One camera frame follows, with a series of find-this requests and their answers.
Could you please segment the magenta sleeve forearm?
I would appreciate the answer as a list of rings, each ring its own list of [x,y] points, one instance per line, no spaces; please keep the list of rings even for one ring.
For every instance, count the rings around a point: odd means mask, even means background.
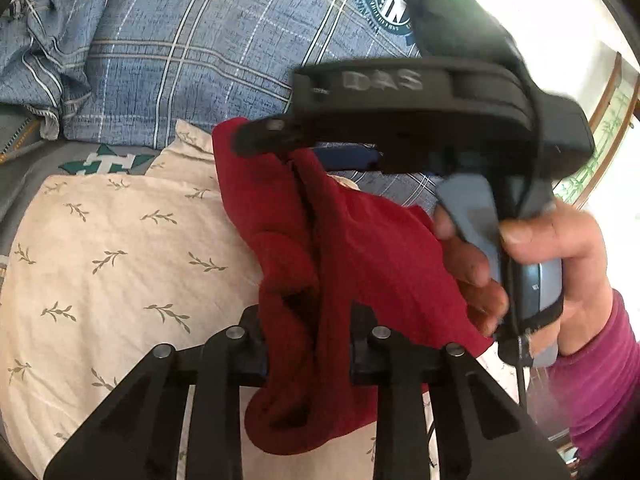
[[[611,315],[599,335],[557,358],[548,374],[579,460],[593,464],[639,414],[639,343],[619,292],[613,292]]]

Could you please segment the person's right hand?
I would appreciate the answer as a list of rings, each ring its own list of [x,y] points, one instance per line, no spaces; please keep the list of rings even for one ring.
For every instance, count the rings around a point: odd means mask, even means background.
[[[434,229],[442,242],[446,270],[456,279],[468,305],[468,318],[486,337],[506,318],[509,296],[490,276],[486,256],[458,236],[454,222],[441,206],[435,209]],[[529,336],[529,351],[538,356],[552,344],[560,356],[585,348],[605,328],[613,309],[613,289],[606,275],[608,259],[597,221],[588,212],[555,202],[541,216],[504,220],[499,234],[502,247],[514,262],[543,280],[559,271],[563,312],[550,325]]]

